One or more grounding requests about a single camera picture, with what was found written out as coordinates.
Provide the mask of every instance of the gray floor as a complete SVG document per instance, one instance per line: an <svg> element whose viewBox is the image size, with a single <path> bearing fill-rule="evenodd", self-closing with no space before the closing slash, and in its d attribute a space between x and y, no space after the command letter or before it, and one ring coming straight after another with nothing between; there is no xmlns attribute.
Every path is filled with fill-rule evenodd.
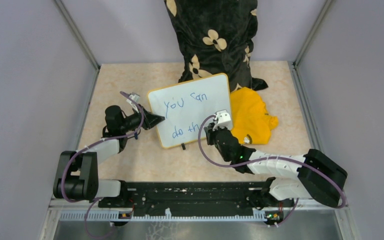
<svg viewBox="0 0 384 240"><path fill-rule="evenodd" d="M334 211L296 211L279 228L259 222L130 222L108 240L340 240ZM101 236L107 222L89 222L91 234ZM60 221L54 240L92 239L82 221Z"/></svg>

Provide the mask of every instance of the yellow towel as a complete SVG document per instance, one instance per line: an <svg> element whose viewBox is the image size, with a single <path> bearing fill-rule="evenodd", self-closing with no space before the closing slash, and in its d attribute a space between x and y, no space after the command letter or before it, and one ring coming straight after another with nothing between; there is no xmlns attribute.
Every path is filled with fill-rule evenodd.
<svg viewBox="0 0 384 240"><path fill-rule="evenodd" d="M230 94L233 129L240 144L268 144L270 132L278 126L276 116L270 116L260 95L247 87Z"/></svg>

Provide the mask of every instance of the whiteboard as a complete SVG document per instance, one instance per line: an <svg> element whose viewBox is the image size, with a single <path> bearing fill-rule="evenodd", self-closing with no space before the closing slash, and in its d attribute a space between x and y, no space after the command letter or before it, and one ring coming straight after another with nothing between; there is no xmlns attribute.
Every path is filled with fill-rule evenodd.
<svg viewBox="0 0 384 240"><path fill-rule="evenodd" d="M196 141L205 118L217 111L232 115L229 80L224 73L154 89L147 97L152 113L165 117L156 126L165 149Z"/></svg>

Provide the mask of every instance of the white wall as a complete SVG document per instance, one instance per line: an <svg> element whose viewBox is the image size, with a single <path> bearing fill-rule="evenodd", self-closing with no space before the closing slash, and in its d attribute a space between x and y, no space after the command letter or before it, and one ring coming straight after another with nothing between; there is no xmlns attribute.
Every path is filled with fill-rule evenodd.
<svg viewBox="0 0 384 240"><path fill-rule="evenodd" d="M38 238L94 73L51 0L0 0L0 240Z"/></svg>
<svg viewBox="0 0 384 240"><path fill-rule="evenodd" d="M384 239L384 0L338 0L299 70L361 238Z"/></svg>
<svg viewBox="0 0 384 240"><path fill-rule="evenodd" d="M182 62L163 0L63 0L100 63ZM296 59L325 0L259 0L253 60Z"/></svg>

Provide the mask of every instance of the beige tabletop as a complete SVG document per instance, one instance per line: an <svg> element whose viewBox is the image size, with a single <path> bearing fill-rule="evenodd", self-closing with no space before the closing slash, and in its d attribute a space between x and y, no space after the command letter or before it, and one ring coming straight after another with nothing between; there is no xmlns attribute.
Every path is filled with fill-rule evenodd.
<svg viewBox="0 0 384 240"><path fill-rule="evenodd" d="M300 105L286 61L251 62L251 73L264 79L268 88L258 91L270 115L277 116L279 125L272 131L267 145L252 145L263 152L285 155L306 154L310 148ZM183 63L129 63L103 64L90 102L80 145L96 142L102 136L105 109L118 105L127 115L132 108L120 91L141 95L139 103L150 111L146 99L149 90L177 83L184 70ZM207 155L216 162L225 163L214 146L207 146ZM233 182L262 181L266 175L242 174L233 168L222 168L207 162L198 143L163 149L157 130L142 130L138 140L130 139L121 153L107 159L98 167L100 179L118 179L128 182Z"/></svg>

